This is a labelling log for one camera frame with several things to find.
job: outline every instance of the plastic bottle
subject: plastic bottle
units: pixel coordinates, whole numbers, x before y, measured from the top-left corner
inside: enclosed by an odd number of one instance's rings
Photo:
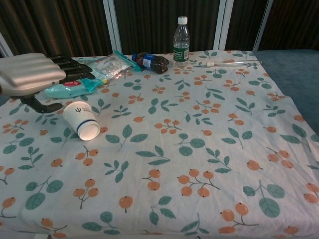
[[[168,71],[167,65],[169,60],[163,56],[155,56],[142,52],[140,54],[133,54],[132,60],[135,61],[140,67],[162,74]]]
[[[174,65],[186,66],[189,54],[189,31],[187,28],[187,17],[178,18],[178,26],[174,35]]]

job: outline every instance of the white bottle cap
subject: white bottle cap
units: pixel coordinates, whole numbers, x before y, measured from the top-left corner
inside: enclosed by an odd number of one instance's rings
[[[187,16],[180,16],[178,17],[178,24],[179,25],[186,25],[187,24]]]

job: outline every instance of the bottle cap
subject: bottle cap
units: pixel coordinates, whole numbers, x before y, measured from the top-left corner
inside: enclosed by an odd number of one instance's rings
[[[137,55],[137,53],[134,53],[133,55],[132,55],[132,60],[133,61],[136,61],[136,57],[137,57],[138,55]]]
[[[178,24],[179,25],[186,25],[187,24],[187,16],[180,16],[178,17]]]

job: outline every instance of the blue bottle label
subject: blue bottle label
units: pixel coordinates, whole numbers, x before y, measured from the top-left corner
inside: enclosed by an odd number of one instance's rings
[[[148,70],[151,70],[151,62],[153,61],[154,59],[154,55],[152,54],[146,54],[143,58],[143,66],[148,69]]]

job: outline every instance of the green bottle label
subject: green bottle label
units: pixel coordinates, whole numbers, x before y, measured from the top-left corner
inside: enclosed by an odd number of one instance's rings
[[[174,47],[174,61],[178,61],[178,62],[188,61],[188,53],[189,53],[189,47],[188,48]]]

